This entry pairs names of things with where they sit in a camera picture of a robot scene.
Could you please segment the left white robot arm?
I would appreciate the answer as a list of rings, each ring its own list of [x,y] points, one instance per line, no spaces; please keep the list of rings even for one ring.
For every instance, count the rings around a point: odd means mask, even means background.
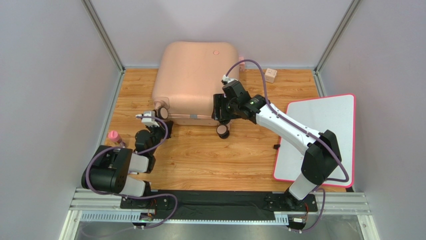
[[[134,149],[100,145],[81,177],[81,185],[100,195],[117,195],[146,199],[151,195],[150,183],[131,177],[131,173],[149,174],[154,169],[154,153],[171,137],[174,122],[142,117],[146,129],[135,134]]]

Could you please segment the pink suitcase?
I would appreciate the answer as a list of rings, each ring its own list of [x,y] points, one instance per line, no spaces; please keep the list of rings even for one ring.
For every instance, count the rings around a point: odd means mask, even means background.
[[[176,41],[164,50],[152,90],[156,117],[178,125],[214,126],[230,135],[229,120],[214,118],[214,96],[222,95],[223,75],[239,78],[237,49],[227,42]]]

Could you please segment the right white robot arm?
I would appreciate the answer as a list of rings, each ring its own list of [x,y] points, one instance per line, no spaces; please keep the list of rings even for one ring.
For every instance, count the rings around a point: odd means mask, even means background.
[[[279,135],[303,155],[301,173],[284,192],[287,205],[300,205],[311,191],[329,180],[337,167],[349,179],[342,165],[337,136],[332,131],[319,132],[297,122],[265,96],[251,97],[235,78],[224,76],[221,82],[223,93],[213,96],[214,120],[222,125],[234,119],[248,120]]]

